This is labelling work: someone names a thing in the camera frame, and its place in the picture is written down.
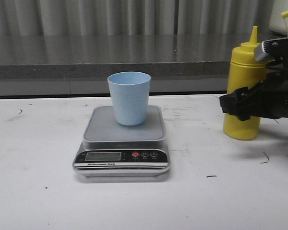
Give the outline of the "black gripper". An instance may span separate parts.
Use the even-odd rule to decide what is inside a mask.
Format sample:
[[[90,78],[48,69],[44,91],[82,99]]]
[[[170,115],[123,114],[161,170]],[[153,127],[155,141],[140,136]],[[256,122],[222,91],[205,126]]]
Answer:
[[[271,72],[265,82],[261,80],[251,88],[238,88],[221,96],[219,101],[223,113],[240,121],[249,120],[252,116],[288,118],[288,37],[261,42],[254,50],[254,58],[257,62],[273,60],[266,64]]]

